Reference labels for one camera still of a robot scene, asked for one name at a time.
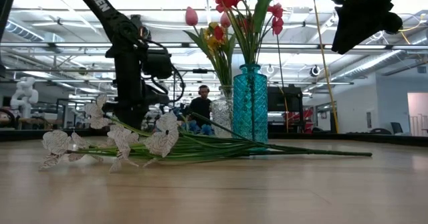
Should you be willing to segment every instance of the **pink tulip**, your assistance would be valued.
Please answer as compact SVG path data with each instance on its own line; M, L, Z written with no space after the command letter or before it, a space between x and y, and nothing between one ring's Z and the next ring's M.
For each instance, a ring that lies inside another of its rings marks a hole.
M223 15L221 16L220 24L222 27L230 27L230 20L226 13L223 13Z
M186 24L189 26L196 26L198 24L198 15L195 10L191 7L186 9Z

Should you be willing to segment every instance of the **headphones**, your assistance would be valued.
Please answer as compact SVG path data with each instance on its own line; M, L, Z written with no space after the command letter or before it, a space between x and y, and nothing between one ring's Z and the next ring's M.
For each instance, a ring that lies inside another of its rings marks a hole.
M206 85L201 85L201 86L199 86L199 89L198 89L198 95L201 95L201 88L206 88L206 89L208 89L208 94L209 94L209 88L208 88L208 86L206 86Z

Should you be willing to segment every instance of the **chair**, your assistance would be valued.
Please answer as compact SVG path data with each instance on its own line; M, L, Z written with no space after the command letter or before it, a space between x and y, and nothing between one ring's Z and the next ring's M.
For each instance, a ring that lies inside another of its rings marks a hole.
M394 134L403 133L403 129L401 128L401 124L398 122L391 122L391 126L393 127Z
M370 131L371 134L392 134L391 131L384 128L374 128Z

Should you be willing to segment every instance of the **glass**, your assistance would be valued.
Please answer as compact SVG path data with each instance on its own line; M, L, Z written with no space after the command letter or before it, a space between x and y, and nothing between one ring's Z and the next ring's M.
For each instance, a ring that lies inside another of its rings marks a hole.
M233 118L233 87L220 86L221 96L219 99L211 103L211 111L213 113L213 121L221 126L231 130ZM213 126L216 137L232 138L232 134L222 130L217 126Z
M245 64L233 79L233 131L250 140L268 142L268 80L260 66Z

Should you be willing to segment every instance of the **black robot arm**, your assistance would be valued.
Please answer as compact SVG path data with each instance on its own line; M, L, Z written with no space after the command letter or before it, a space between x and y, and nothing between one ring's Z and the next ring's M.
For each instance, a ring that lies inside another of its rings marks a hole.
M141 72L154 78L166 79L176 70L170 54L162 50L148 49L149 39L143 39L141 26L117 11L108 0L83 0L100 20L112 47L106 58L114 58L118 97L117 104L107 103L104 111L113 111L126 124L137 129L151 104L168 104L168 92L159 92L144 83Z

